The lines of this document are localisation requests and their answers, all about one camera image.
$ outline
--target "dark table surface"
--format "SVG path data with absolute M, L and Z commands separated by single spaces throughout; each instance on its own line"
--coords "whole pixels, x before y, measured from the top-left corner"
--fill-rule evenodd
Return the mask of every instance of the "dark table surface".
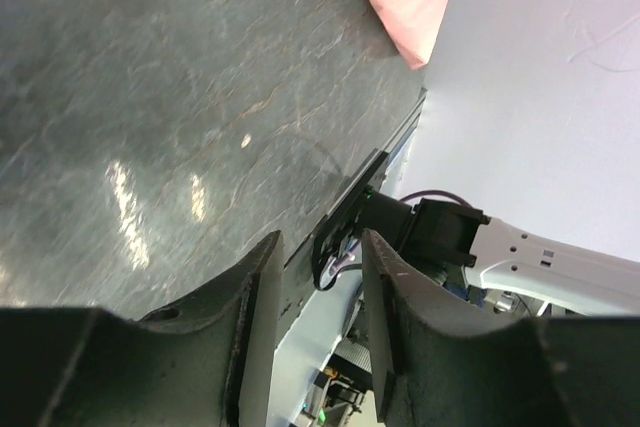
M 139 317 L 289 255 L 418 97 L 366 0 L 1 0 L 0 303 Z

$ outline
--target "white wall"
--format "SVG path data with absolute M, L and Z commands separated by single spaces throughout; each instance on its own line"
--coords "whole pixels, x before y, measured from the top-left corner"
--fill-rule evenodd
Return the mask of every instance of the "white wall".
M 640 260 L 640 0 L 450 0 L 401 193 Z

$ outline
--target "purple cable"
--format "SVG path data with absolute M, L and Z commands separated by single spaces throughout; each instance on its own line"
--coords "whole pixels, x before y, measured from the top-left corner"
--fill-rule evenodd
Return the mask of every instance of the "purple cable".
M 465 207 L 472 207 L 472 205 L 464 200 L 462 197 L 456 194 L 452 194 L 451 192 L 447 192 L 446 190 L 421 190 L 419 192 L 414 192 L 413 194 L 406 195 L 400 199 L 400 202 L 409 202 L 415 199 L 421 199 L 423 197 L 445 197 L 449 200 L 454 201 L 457 204 L 464 205 Z M 360 241 L 358 240 L 353 246 L 344 253 L 342 257 L 340 257 L 329 269 L 329 274 L 331 277 L 335 277 L 340 273 L 343 267 L 347 265 L 347 262 L 353 260 L 353 253 L 360 245 Z

